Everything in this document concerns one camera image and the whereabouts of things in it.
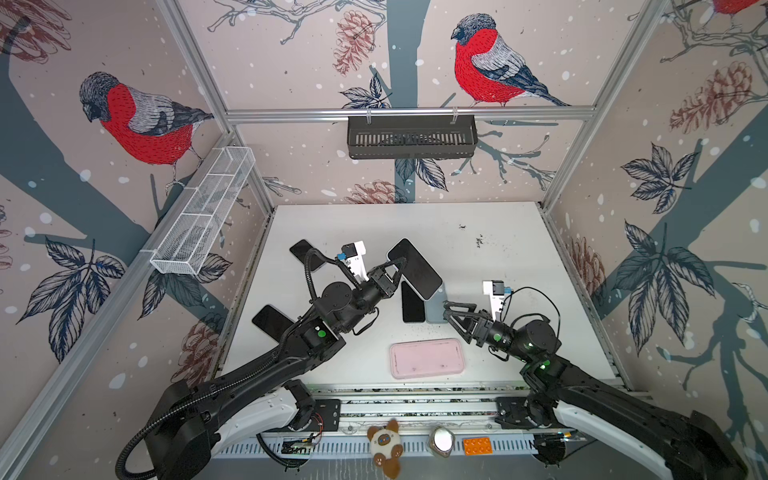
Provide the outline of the light blue phone case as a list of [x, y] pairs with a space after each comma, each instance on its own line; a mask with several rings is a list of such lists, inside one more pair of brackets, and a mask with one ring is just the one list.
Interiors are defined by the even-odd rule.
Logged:
[[425, 322], [429, 324], [444, 324], [444, 303], [448, 300], [445, 285], [441, 285], [431, 298], [424, 302]]

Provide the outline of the blue phone black screen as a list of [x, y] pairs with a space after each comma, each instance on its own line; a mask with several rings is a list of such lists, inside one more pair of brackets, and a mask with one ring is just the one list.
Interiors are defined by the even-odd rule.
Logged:
[[402, 320], [404, 323], [424, 323], [426, 321], [424, 301], [406, 282], [400, 284]]

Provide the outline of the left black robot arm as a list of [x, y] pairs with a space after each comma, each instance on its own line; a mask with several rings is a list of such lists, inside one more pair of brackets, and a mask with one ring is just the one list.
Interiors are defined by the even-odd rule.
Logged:
[[146, 425], [115, 461], [119, 479], [191, 479], [223, 445], [226, 423], [280, 389], [292, 395], [296, 415], [307, 416], [311, 396], [299, 376], [329, 361], [345, 345], [344, 334], [363, 333], [359, 322], [397, 291], [407, 259], [399, 257], [359, 280], [343, 260], [312, 248], [308, 258], [336, 266], [345, 281], [317, 291], [304, 269], [310, 307], [280, 334], [278, 344], [241, 367], [194, 387], [178, 381], [168, 387]]

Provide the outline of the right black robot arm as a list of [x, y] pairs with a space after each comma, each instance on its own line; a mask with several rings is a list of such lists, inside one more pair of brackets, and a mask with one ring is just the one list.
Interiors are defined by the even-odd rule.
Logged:
[[561, 342], [547, 316], [530, 313], [505, 323], [474, 304], [447, 301], [443, 317], [467, 343], [522, 362], [535, 425], [585, 433], [660, 479], [747, 477], [746, 463], [714, 420], [654, 406], [592, 377], [558, 355]]

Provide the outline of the pink phone case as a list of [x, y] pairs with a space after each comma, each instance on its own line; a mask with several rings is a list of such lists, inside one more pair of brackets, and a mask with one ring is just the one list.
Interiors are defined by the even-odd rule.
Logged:
[[450, 376], [464, 369], [462, 347], [453, 338], [402, 342], [390, 347], [390, 372], [395, 379]]

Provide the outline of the orange block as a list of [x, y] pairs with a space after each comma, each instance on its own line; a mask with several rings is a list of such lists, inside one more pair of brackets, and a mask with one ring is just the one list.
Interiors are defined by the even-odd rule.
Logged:
[[491, 455], [493, 444], [489, 437], [464, 438], [462, 449], [465, 456]]

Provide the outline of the brown white plush toy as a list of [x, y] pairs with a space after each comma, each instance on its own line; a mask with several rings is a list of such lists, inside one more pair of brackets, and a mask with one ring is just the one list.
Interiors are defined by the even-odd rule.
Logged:
[[404, 453], [397, 420], [390, 419], [384, 427], [369, 427], [367, 439], [374, 465], [387, 478], [396, 479], [401, 471], [400, 458]]

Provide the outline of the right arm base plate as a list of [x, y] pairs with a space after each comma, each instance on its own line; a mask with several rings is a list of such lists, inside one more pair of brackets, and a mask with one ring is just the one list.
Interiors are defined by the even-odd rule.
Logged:
[[495, 404], [494, 421], [503, 429], [566, 429], [555, 417], [554, 402], [540, 395], [497, 397]]

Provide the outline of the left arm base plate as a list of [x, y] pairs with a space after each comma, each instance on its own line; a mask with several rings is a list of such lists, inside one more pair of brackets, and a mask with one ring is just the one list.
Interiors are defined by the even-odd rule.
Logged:
[[313, 413], [300, 426], [285, 426], [267, 430], [267, 433], [300, 433], [300, 432], [337, 432], [341, 417], [341, 401], [339, 399], [319, 399], [315, 401]]

